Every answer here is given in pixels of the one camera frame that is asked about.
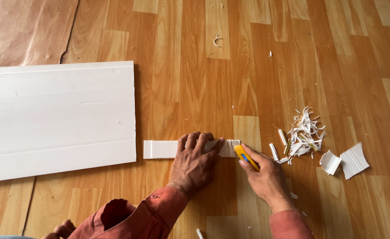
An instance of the sleeve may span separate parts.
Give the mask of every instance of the sleeve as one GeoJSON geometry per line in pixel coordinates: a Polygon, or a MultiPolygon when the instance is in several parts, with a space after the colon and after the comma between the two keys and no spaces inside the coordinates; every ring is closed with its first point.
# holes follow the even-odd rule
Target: sleeve
{"type": "Polygon", "coordinates": [[[167,238],[187,203],[187,196],[174,187],[155,190],[137,208],[127,200],[114,199],[87,218],[69,239],[167,238]]]}
{"type": "Polygon", "coordinates": [[[285,210],[269,217],[274,239],[314,239],[298,209],[285,210]]]}

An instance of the red shirt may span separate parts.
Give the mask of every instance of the red shirt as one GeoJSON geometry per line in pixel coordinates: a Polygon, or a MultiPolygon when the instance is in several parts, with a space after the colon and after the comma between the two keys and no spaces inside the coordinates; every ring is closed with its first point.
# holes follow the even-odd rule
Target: red shirt
{"type": "MultiPolygon", "coordinates": [[[[186,195],[174,187],[155,190],[137,208],[114,199],[88,217],[69,239],[167,238],[187,203],[186,195]]],[[[275,239],[313,238],[299,210],[273,214],[269,223],[275,239]]]]}

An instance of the yellow utility knife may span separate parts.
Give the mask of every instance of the yellow utility knife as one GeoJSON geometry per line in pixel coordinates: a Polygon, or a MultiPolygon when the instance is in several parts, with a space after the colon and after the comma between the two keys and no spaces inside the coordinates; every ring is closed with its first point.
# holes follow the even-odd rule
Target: yellow utility knife
{"type": "Polygon", "coordinates": [[[251,157],[245,152],[244,148],[242,148],[242,145],[235,145],[233,147],[233,150],[235,150],[235,153],[241,160],[249,162],[257,172],[260,172],[260,168],[257,166],[255,161],[252,160],[251,157]]]}

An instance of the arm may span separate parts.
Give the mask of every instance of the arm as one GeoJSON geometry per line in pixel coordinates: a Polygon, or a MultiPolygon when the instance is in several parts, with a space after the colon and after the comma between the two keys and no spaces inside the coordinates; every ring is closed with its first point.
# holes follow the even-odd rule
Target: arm
{"type": "Polygon", "coordinates": [[[207,141],[213,139],[211,133],[183,135],[166,187],[155,190],[137,208],[127,200],[114,199],[64,238],[167,238],[193,195],[214,180],[224,138],[205,153],[207,141]]]}
{"type": "Polygon", "coordinates": [[[288,185],[283,175],[282,166],[263,153],[252,150],[242,144],[246,153],[260,165],[260,172],[244,160],[239,160],[245,170],[254,192],[269,204],[273,215],[269,218],[272,235],[275,239],[313,238],[309,226],[298,209],[291,202],[288,185]]]}

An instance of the hand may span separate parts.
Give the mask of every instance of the hand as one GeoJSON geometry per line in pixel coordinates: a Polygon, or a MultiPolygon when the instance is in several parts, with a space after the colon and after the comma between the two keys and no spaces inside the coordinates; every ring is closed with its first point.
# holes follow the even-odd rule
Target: hand
{"type": "Polygon", "coordinates": [[[269,156],[251,149],[244,143],[242,143],[242,147],[260,165],[260,172],[258,173],[247,161],[239,160],[239,164],[245,170],[248,182],[254,192],[269,204],[273,213],[295,209],[283,175],[282,166],[269,156]]]}
{"type": "Polygon", "coordinates": [[[60,239],[60,237],[67,239],[75,229],[74,224],[68,219],[62,225],[57,225],[52,233],[44,235],[41,239],[60,239]]]}
{"type": "Polygon", "coordinates": [[[214,167],[221,158],[219,152],[224,138],[221,137],[216,145],[205,153],[204,148],[209,140],[214,140],[212,133],[200,132],[185,134],[179,139],[167,186],[180,190],[189,200],[214,180],[214,167]]]}

